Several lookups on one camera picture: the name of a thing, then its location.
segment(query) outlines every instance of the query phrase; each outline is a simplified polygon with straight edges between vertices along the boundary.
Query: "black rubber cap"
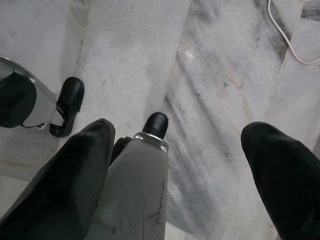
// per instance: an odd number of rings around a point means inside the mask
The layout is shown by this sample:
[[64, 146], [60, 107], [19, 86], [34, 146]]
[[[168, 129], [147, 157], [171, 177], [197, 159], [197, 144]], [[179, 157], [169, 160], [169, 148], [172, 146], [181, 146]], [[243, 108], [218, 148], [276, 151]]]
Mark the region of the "black rubber cap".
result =
[[166, 115], [161, 112], [156, 112], [146, 121], [142, 131], [163, 139], [168, 129], [168, 123], [169, 121]]

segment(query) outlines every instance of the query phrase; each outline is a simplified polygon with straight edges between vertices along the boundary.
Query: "white cable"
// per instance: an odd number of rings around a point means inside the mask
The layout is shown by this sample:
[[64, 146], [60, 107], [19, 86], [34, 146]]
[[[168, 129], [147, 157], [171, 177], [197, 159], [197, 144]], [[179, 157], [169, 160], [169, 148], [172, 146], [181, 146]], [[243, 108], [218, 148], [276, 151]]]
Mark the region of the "white cable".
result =
[[271, 13], [271, 0], [268, 0], [268, 14], [269, 14], [269, 17], [272, 21], [272, 23], [274, 24], [274, 26], [276, 27], [276, 29], [278, 29], [278, 31], [280, 32], [280, 34], [282, 35], [282, 37], [284, 38], [286, 44], [288, 44], [291, 52], [292, 52], [292, 55], [294, 56], [294, 58], [302, 63], [302, 64], [306, 64], [306, 65], [309, 65], [309, 64], [315, 64], [316, 62], [319, 62], [320, 61], [320, 57], [317, 58], [316, 60], [313, 60], [313, 61], [303, 61], [301, 60], [300, 57], [298, 57], [298, 55], [296, 54], [294, 48], [292, 47], [291, 43], [290, 43], [290, 40], [288, 39], [288, 37], [286, 36], [285, 32], [281, 29], [281, 27], [278, 25], [278, 23], [276, 22], [274, 16], [272, 16], [272, 13]]

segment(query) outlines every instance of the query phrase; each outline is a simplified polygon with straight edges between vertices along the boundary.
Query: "marble floor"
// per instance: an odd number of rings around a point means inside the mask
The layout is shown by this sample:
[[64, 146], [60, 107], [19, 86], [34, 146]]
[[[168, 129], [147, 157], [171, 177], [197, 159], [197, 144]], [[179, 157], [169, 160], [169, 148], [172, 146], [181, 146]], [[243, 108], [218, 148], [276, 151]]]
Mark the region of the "marble floor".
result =
[[[168, 115], [167, 239], [277, 238], [242, 152], [241, 130], [266, 121], [313, 149], [320, 67], [295, 61], [268, 17], [267, 0], [0, 0], [0, 6], [0, 55], [54, 93], [69, 76], [84, 81], [73, 133], [106, 118], [116, 138], [132, 136], [151, 113]], [[320, 54], [320, 0], [273, 0], [271, 10], [301, 57]], [[0, 132], [3, 214], [67, 139], [37, 129]]]

